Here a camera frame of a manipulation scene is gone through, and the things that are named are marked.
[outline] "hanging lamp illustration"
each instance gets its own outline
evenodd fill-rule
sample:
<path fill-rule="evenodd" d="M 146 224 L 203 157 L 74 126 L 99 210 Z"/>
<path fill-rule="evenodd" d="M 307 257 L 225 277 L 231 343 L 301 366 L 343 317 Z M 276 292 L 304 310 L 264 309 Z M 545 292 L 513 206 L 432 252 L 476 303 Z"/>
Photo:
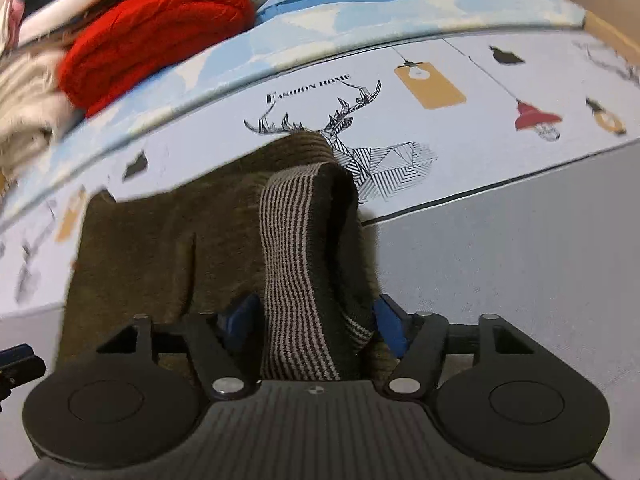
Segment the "hanging lamp illustration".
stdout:
<path fill-rule="evenodd" d="M 431 63 L 409 61 L 392 49 L 404 60 L 394 72 L 424 108 L 435 110 L 466 102 L 465 95 Z"/>
<path fill-rule="evenodd" d="M 524 63 L 524 60 L 516 56 L 513 52 L 500 50 L 496 46 L 490 46 L 489 48 L 494 53 L 494 59 L 501 65 L 518 65 Z"/>
<path fill-rule="evenodd" d="M 603 108 L 599 102 L 589 99 L 587 97 L 587 106 L 593 111 L 593 117 L 596 119 L 598 126 L 609 133 L 616 135 L 625 135 L 626 128 L 620 118 L 609 112 L 606 108 Z"/>
<path fill-rule="evenodd" d="M 543 112 L 539 110 L 534 105 L 524 102 L 522 99 L 519 99 L 511 90 L 509 90 L 505 85 L 503 85 L 500 81 L 498 81 L 494 76 L 489 74 L 487 70 L 482 68 L 478 63 L 476 63 L 471 56 L 467 56 L 464 52 L 462 52 L 457 47 L 453 46 L 449 41 L 444 40 L 451 48 L 457 50 L 460 54 L 465 56 L 471 63 L 477 66 L 485 75 L 489 76 L 500 88 L 502 88 L 508 95 L 510 95 L 513 99 L 515 99 L 518 107 L 518 113 L 520 116 L 516 119 L 515 127 L 517 131 L 520 130 L 534 130 L 541 139 L 545 139 L 548 142 L 555 142 L 560 138 L 560 131 L 556 128 L 556 124 L 562 122 L 562 117 L 551 113 L 551 112 Z"/>
<path fill-rule="evenodd" d="M 516 130 L 532 128 L 542 139 L 549 142 L 554 142 L 560 138 L 560 132 L 554 125 L 561 123 L 562 117 L 557 114 L 542 112 L 529 103 L 517 101 L 520 116 L 516 119 Z"/>

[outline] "brown sock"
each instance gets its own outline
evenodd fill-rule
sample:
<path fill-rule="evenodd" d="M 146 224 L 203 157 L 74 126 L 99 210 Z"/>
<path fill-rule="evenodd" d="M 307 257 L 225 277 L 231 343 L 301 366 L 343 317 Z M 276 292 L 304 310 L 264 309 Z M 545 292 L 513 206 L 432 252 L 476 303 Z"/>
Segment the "brown sock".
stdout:
<path fill-rule="evenodd" d="M 356 190 L 334 160 L 320 135 L 296 134 L 172 192 L 119 204 L 106 192 L 92 198 L 58 362 L 95 347 L 134 314 L 172 322 L 186 310 L 222 310 L 258 292 L 268 327 L 279 327 L 275 346 L 267 330 L 265 377 L 359 377 L 354 348 L 372 333 L 372 293 L 359 246 Z M 311 166 L 275 173 L 302 163 Z M 283 227 L 286 247 L 280 249 L 289 251 L 289 267 L 277 262 L 279 249 L 274 252 L 265 235 Z M 286 273 L 266 275 L 265 266 L 274 265 Z M 291 277 L 304 266 L 308 287 L 293 290 Z M 305 323 L 313 326 L 312 339 L 298 331 Z M 290 340 L 298 345 L 295 362 L 283 350 Z"/>

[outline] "light bulb illustration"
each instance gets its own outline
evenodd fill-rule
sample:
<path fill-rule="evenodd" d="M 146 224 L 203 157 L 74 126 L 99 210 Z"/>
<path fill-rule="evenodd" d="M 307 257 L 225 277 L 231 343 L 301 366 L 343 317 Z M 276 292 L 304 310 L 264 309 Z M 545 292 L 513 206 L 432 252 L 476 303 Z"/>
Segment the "light bulb illustration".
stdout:
<path fill-rule="evenodd" d="M 78 221 L 84 205 L 84 199 L 87 197 L 86 189 L 81 186 L 71 198 L 66 207 L 65 215 L 60 223 L 60 230 L 56 235 L 56 243 L 66 242 L 73 233 L 76 222 Z"/>
<path fill-rule="evenodd" d="M 533 129 L 541 139 L 555 142 L 560 138 L 560 132 L 555 124 L 562 122 L 562 117 L 538 110 L 523 101 L 518 101 L 520 116 L 516 119 L 516 130 Z"/>
<path fill-rule="evenodd" d="M 431 74 L 426 70 L 421 69 L 419 66 L 412 66 L 409 69 L 409 77 L 411 79 L 428 79 Z"/>
<path fill-rule="evenodd" d="M 609 112 L 606 108 L 600 106 L 599 102 L 587 97 L 587 106 L 593 111 L 593 117 L 596 119 L 598 126 L 609 133 L 616 135 L 625 135 L 626 128 L 620 118 Z"/>
<path fill-rule="evenodd" d="M 435 110 L 466 102 L 465 95 L 431 63 L 409 61 L 392 49 L 404 60 L 394 72 L 425 109 Z"/>

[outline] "round rivet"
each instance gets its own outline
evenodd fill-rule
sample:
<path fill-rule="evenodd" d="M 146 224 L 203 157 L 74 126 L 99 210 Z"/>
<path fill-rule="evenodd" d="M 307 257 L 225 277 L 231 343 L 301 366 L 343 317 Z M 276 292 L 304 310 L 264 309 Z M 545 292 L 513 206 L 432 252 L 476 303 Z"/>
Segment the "round rivet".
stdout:
<path fill-rule="evenodd" d="M 389 383 L 389 389 L 396 394 L 414 394 L 420 389 L 420 383 L 409 377 L 400 377 Z"/>
<path fill-rule="evenodd" d="M 213 389 L 219 394 L 236 394 L 244 388 L 244 383 L 237 377 L 220 377 L 213 381 Z"/>

